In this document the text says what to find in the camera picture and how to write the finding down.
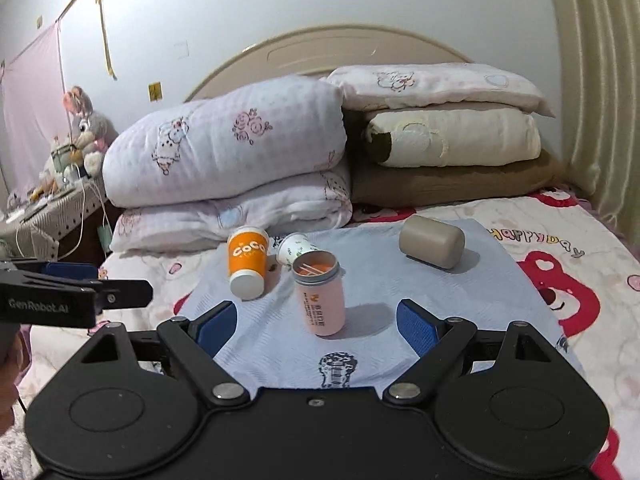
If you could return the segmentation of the person's left hand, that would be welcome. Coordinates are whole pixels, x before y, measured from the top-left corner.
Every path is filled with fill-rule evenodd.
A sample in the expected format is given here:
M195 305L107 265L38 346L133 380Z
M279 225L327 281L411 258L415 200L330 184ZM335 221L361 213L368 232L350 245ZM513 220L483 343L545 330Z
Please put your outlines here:
M13 405L17 402L17 385L31 365L30 326L23 325L16 334L6 358L1 362L0 434L2 436L14 423Z

